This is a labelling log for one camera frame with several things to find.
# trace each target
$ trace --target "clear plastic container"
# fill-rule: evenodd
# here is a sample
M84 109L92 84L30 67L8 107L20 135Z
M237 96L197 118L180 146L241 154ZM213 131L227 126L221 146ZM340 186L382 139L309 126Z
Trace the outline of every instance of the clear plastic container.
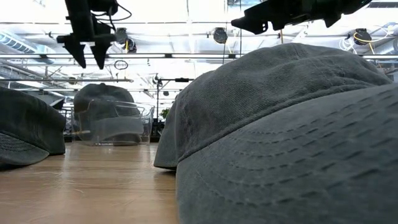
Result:
M75 140L90 146L149 144L154 106L93 100L87 110L73 113Z

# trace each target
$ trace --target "cap brim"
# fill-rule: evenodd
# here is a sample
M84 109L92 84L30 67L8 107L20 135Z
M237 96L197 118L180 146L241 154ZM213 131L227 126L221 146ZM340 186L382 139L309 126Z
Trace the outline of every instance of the cap brim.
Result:
M31 165L42 161L49 152L7 134L0 133L0 162L11 165Z
M180 223L392 223L398 86L259 119L177 166Z

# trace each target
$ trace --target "table surface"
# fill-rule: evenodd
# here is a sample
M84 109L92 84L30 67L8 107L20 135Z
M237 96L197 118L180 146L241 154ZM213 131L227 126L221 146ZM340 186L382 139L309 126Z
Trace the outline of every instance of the table surface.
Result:
M0 223L178 223L175 173L153 167L156 149L74 143L32 166L0 164Z

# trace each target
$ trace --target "gray fabric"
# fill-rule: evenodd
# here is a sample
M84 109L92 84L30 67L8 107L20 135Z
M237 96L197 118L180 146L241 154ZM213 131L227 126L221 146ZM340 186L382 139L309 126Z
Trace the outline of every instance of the gray fabric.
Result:
M253 51L201 75L179 94L154 165L175 169L223 136L294 104L389 83L374 65L338 49L284 44Z
M398 85L309 100L178 164L180 224L398 219Z
M302 44L203 74L167 117L154 165L177 169L181 224L394 223L398 85Z
M42 100L0 87L0 162L30 165L65 153L65 117Z

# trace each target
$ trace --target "black cable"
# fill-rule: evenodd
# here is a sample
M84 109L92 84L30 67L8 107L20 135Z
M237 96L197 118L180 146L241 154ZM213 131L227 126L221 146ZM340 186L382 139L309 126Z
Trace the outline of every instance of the black cable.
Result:
M118 4L118 6L119 6L120 8L122 8L122 9L125 10L127 13L129 13L129 15L128 15L127 17L125 17L125 18L122 18L122 19L111 19L111 18L110 18L111 16L109 16L109 19L98 19L98 20L99 20L99 21L117 22L117 21L123 21L123 20L129 19L129 18L132 16L132 13L131 13L129 10L127 10L125 7L121 6L119 3L116 3L116 4Z
M93 15L93 16L105 16L106 15L106 12L104 12L104 13L102 13L102 14L95 14L95 13L91 13L91 15Z
M113 31L116 33L116 27L114 26L113 21L112 21L111 11L112 11L112 7L109 9L109 21L112 24Z

